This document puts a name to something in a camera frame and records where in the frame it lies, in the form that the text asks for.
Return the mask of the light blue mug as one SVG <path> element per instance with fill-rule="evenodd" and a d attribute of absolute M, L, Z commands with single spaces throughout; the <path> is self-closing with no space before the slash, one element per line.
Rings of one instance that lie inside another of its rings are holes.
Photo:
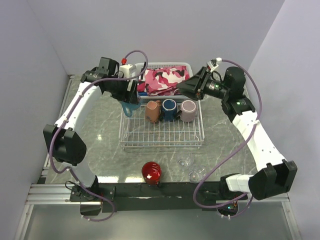
<path fill-rule="evenodd" d="M 136 97 L 137 97 L 137 104 L 119 101 L 119 103 L 121 104 L 121 107 L 123 109 L 124 114 L 128 118 L 131 118 L 133 116 L 134 111 L 141 107 L 141 96 L 137 93 Z"/>

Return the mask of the mauve purple mug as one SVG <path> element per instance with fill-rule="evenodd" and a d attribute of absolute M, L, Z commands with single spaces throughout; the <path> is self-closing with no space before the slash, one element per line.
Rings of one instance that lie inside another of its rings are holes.
<path fill-rule="evenodd" d="M 177 112 L 175 118 L 182 120 L 185 123 L 193 121 L 196 117 L 197 105 L 192 100 L 185 100 L 181 103 L 180 109 Z"/>

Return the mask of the dark blue mug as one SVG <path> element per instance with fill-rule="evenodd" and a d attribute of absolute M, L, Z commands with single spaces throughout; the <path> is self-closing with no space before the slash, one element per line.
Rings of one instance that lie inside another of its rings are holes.
<path fill-rule="evenodd" d="M 173 99 L 165 99 L 161 106 L 162 118 L 164 121 L 173 121 L 177 117 L 178 105 Z"/>

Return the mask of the salmon pink mug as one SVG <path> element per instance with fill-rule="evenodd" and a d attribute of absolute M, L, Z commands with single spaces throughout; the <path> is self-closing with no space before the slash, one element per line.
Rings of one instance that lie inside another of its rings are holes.
<path fill-rule="evenodd" d="M 158 121 L 161 113 L 161 101 L 150 100 L 145 106 L 145 119 L 151 123 Z"/>

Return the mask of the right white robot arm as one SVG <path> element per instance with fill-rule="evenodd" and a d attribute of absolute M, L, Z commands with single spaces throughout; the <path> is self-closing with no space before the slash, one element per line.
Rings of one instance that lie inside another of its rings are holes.
<path fill-rule="evenodd" d="M 246 79 L 251 78 L 242 67 L 231 66 L 223 80 L 217 81 L 212 78 L 212 71 L 202 67 L 176 86 L 192 100 L 202 100 L 204 96 L 220 99 L 223 112 L 244 139 L 241 147 L 247 146 L 253 156 L 257 169 L 254 175 L 232 173 L 221 177 L 219 193 L 227 200 L 236 193 L 251 194 L 256 200 L 288 193 L 298 171 L 295 162 L 286 160 L 277 150 L 260 122 L 262 111 L 256 110 L 244 94 Z"/>

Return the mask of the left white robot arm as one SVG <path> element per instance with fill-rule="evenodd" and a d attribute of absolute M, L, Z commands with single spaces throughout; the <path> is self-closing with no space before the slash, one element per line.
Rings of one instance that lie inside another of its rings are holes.
<path fill-rule="evenodd" d="M 136 73 L 135 65 L 102 57 L 97 67 L 81 76 L 76 95 L 61 117 L 43 129 L 50 160 L 62 163 L 71 171 L 77 183 L 84 186 L 82 195 L 88 201 L 99 197 L 100 188 L 96 175 L 84 160 L 87 146 L 78 132 L 95 102 L 105 92 L 122 105 L 128 117 L 132 116 L 140 106 Z"/>

